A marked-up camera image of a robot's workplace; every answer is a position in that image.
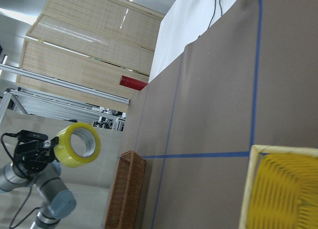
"black cable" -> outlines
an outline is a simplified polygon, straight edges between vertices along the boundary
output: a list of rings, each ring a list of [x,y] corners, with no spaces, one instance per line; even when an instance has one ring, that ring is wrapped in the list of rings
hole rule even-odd
[[[34,208],[28,215],[26,215],[17,225],[15,225],[14,227],[11,227],[13,222],[15,221],[16,217],[18,216],[18,214],[20,213],[20,211],[22,210],[24,204],[26,203],[26,201],[29,199],[30,195],[31,195],[31,192],[32,192],[32,186],[30,187],[30,190],[29,190],[29,193],[28,193],[28,196],[26,197],[26,199],[24,200],[24,202],[22,203],[21,207],[18,209],[18,211],[16,212],[16,214],[14,215],[8,229],[15,229],[17,228],[22,222],[25,221],[25,219],[27,219],[35,210],[38,210],[40,209],[41,207],[37,207],[37,208]]]
[[[220,6],[220,10],[221,10],[221,17],[223,15],[223,10],[222,10],[222,6],[221,6],[221,0],[219,0],[219,6]]]
[[[212,20],[213,20],[213,18],[214,18],[214,16],[215,16],[216,7],[217,7],[217,0],[214,0],[214,12],[213,12],[211,21],[210,21],[210,23],[209,23],[208,29],[210,28],[210,25],[211,25],[211,23],[212,23]]]
[[[7,147],[5,146],[5,143],[4,143],[4,141],[3,141],[3,137],[4,137],[4,136],[15,137],[16,134],[4,133],[4,134],[1,136],[1,139],[0,139],[0,140],[1,140],[1,144],[2,144],[2,146],[3,146],[3,148],[4,148],[5,152],[6,152],[6,154],[9,156],[9,158],[12,160],[12,162],[15,163],[14,158],[12,157],[12,155],[11,155],[10,152],[9,152],[9,150],[8,150]],[[16,168],[20,171],[20,173],[22,173],[22,175],[23,175],[26,179],[31,180],[31,178],[30,178],[28,175],[26,175],[26,174],[23,172],[23,170],[22,170],[17,164],[15,164],[15,166],[16,166]]]

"red object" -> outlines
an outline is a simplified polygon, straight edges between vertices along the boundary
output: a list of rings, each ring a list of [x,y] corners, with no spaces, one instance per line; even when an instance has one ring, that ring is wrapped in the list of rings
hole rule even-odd
[[[119,84],[140,91],[147,86],[148,83],[131,77],[121,76]]]

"white surface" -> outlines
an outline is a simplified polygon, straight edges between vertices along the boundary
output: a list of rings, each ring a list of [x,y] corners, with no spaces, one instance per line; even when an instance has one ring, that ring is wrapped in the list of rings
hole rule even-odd
[[[213,24],[221,16],[217,0]],[[222,0],[223,14],[236,0]],[[214,0],[176,0],[161,22],[149,82],[172,63],[184,47],[207,29],[214,11]]]
[[[60,130],[72,124],[39,116],[22,115],[7,110],[0,125],[0,134],[4,132],[17,133],[22,129],[43,133],[53,138]],[[61,178],[73,192],[77,207],[67,218],[63,219],[57,229],[99,229],[104,220],[108,198],[108,188],[113,182],[114,170],[117,163],[117,154],[121,142],[122,132],[95,128],[101,139],[101,152],[98,158],[89,164],[77,168],[62,165]],[[5,137],[9,151],[16,144],[16,139]],[[74,149],[81,146],[72,142]],[[10,162],[9,157],[0,146],[0,167]],[[25,188],[14,189],[12,192],[0,194],[0,229],[7,228],[16,210],[27,195]],[[21,218],[33,208],[42,204],[37,190],[33,190],[25,209],[21,211]],[[27,220],[20,229],[28,229],[34,215]]]

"yellow packing tape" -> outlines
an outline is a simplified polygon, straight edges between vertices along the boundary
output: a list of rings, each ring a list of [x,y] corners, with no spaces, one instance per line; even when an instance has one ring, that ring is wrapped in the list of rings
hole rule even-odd
[[[83,156],[77,154],[71,145],[71,136],[80,137],[85,143]],[[58,132],[59,144],[54,147],[56,158],[65,166],[77,167],[94,161],[100,152],[100,139],[95,129],[89,124],[78,122]]]

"machinery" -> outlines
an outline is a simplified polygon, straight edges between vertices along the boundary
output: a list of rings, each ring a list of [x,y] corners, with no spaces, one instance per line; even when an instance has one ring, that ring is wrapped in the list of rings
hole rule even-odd
[[[85,143],[83,155],[77,154],[72,148],[71,135],[78,136]],[[5,136],[17,139],[13,156],[3,141]],[[94,161],[100,152],[100,139],[96,131],[86,123],[74,123],[51,140],[48,140],[47,135],[22,130],[16,134],[4,133],[1,143],[11,162],[0,169],[0,193],[7,193],[18,187],[31,189],[35,185],[43,204],[36,208],[38,213],[30,229],[55,228],[76,207],[72,192],[59,177],[60,162],[68,167],[77,167]]]

